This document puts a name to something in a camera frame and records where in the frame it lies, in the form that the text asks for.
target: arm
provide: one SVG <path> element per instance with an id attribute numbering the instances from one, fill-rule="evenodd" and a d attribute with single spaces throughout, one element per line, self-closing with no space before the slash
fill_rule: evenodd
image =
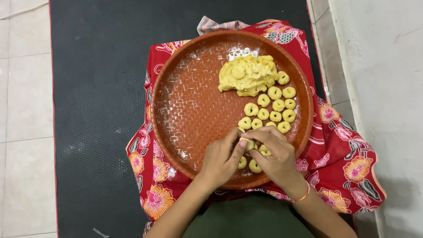
<path id="1" fill-rule="evenodd" d="M 242 132 L 234 128 L 222 140 L 207 147 L 200 173 L 178 200 L 154 223 L 145 238 L 182 237 L 209 195 L 225 184 L 235 173 L 247 142 L 241 140 L 231 150 Z"/>
<path id="2" fill-rule="evenodd" d="M 307 193 L 307 181 L 295 169 L 295 149 L 274 126 L 261 127 L 242 134 L 242 137 L 262 142 L 271 152 L 263 156 L 252 151 L 266 175 L 283 189 L 291 199 L 298 200 Z M 294 209 L 312 226 L 319 237 L 357 238 L 354 230 L 310 188 L 303 200 L 293 203 Z"/>

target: white wall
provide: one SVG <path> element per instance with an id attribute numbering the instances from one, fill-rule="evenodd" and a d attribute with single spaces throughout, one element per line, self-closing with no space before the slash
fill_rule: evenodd
<path id="1" fill-rule="evenodd" d="M 423 237 L 423 0 L 329 0 L 356 125 L 379 156 L 382 238 Z"/>

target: bracelet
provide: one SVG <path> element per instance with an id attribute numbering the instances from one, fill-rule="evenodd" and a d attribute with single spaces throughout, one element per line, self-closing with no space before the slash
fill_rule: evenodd
<path id="1" fill-rule="evenodd" d="M 308 193 L 310 192 L 310 184 L 309 183 L 307 183 L 307 193 L 304 195 L 304 197 L 302 197 L 301 199 L 298 199 L 298 200 L 294 200 L 294 199 L 289 199 L 289 201 L 290 202 L 299 202 L 299 201 L 302 201 L 302 200 L 304 200 L 306 197 L 307 197 L 307 195 L 308 195 Z"/>

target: red batik cloth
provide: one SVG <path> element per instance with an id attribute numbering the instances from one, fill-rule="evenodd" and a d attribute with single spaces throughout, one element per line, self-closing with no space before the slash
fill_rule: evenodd
<path id="1" fill-rule="evenodd" d="M 291 54 L 307 76 L 314 100 L 314 120 L 309 142 L 296 161 L 310 186 L 336 212 L 362 213 L 375 210 L 386 193 L 374 175 L 377 155 L 355 129 L 315 94 L 305 33 L 287 22 L 268 19 L 242 29 L 266 37 Z M 189 40 L 153 45 L 148 56 L 145 123 L 126 147 L 140 191 L 140 203 L 152 221 L 157 220 L 181 195 L 191 179 L 164 156 L 151 124 L 151 91 L 167 59 Z M 242 193 L 262 191 L 287 199 L 273 182 L 243 191 L 215 191 L 216 200 L 236 199 Z"/>

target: brown plastic tray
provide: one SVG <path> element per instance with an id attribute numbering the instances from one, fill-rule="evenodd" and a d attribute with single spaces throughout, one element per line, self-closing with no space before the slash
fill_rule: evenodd
<path id="1" fill-rule="evenodd" d="M 197 37 L 179 48 L 162 67 L 153 88 L 154 134 L 169 161 L 194 179 L 201 170 L 206 147 L 222 139 L 245 116 L 244 106 L 257 104 L 257 97 L 239 97 L 235 90 L 219 92 L 219 71 L 239 49 L 271 55 L 278 71 L 285 71 L 297 90 L 296 120 L 285 134 L 296 157 L 303 151 L 313 123 L 310 87 L 298 63 L 276 43 L 253 33 L 226 30 Z M 267 107 L 269 112 L 272 103 Z M 241 190 L 269 182 L 264 172 L 252 173 L 248 165 L 238 170 L 221 189 Z"/>

